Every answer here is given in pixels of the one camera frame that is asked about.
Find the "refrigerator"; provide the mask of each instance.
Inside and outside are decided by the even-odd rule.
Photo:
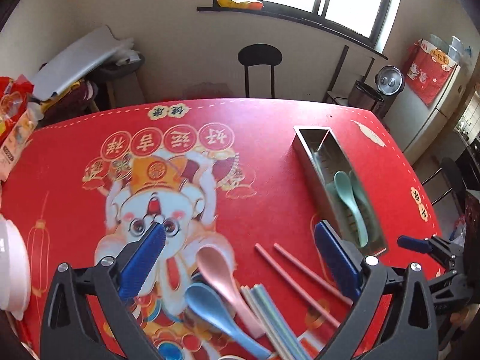
[[[428,149],[453,115],[465,90],[464,75],[465,70],[457,65],[430,105],[407,83],[388,110],[383,121],[410,164]]]

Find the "bolt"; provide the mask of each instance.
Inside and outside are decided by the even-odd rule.
[[[65,272],[67,269],[68,269],[68,264],[67,264],[66,262],[62,262],[62,263],[58,266],[58,271],[59,271],[59,272]]]
[[[378,264],[378,258],[375,256],[367,256],[365,257],[365,262],[369,264],[369,266],[375,266]]]
[[[412,262],[410,268],[415,272],[420,272],[422,270],[422,266],[418,262]]]
[[[113,264],[114,261],[115,261],[115,259],[113,257],[107,256],[107,257],[102,258],[102,265],[103,266],[111,266],[111,264]]]

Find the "table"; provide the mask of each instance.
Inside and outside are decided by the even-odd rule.
[[[333,282],[312,240],[321,219],[292,149],[294,125],[330,127],[370,197],[385,232],[383,263],[420,262],[432,278],[429,257],[400,250],[401,234],[430,237],[439,229],[431,203],[391,136],[366,110],[270,99],[214,99],[127,107],[42,128],[3,190],[2,212],[19,228],[29,252],[32,298],[25,313],[35,351],[40,321],[57,266],[92,266],[138,239],[156,218],[169,221],[154,273],[131,308],[138,323],[170,359],[249,355],[186,310],[183,293],[197,278],[195,252],[219,246],[236,267],[239,285],[263,283],[302,343],[315,355],[333,328],[254,251],[259,242],[338,320],[347,313],[273,249],[278,242]],[[387,301],[379,314],[385,313]],[[99,309],[99,329],[118,350]],[[380,315],[364,346],[373,344]],[[260,342],[269,345],[265,338]]]

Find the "pink spoon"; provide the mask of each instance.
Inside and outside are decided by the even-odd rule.
[[[233,306],[250,335],[263,336],[265,329],[240,295],[222,252],[213,245],[205,245],[198,249],[196,260],[202,276]]]

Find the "chair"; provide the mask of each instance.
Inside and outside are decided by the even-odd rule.
[[[250,97],[250,84],[248,80],[248,68],[256,65],[270,65],[270,84],[272,87],[272,99],[275,98],[275,66],[282,62],[282,53],[276,47],[269,44],[251,44],[244,47],[238,53],[238,61],[245,68],[245,95]]]
[[[440,162],[440,169],[436,171],[433,175],[431,175],[428,179],[423,181],[422,185],[428,183],[432,178],[434,178],[437,174],[442,172],[445,178],[450,183],[450,189],[441,195],[437,200],[435,200],[431,205],[438,203],[444,197],[446,197],[450,192],[454,192],[458,198],[458,202],[462,207],[462,211],[465,211],[465,183],[463,182],[462,174],[460,173],[460,169],[458,169],[457,164],[451,158],[445,157]]]

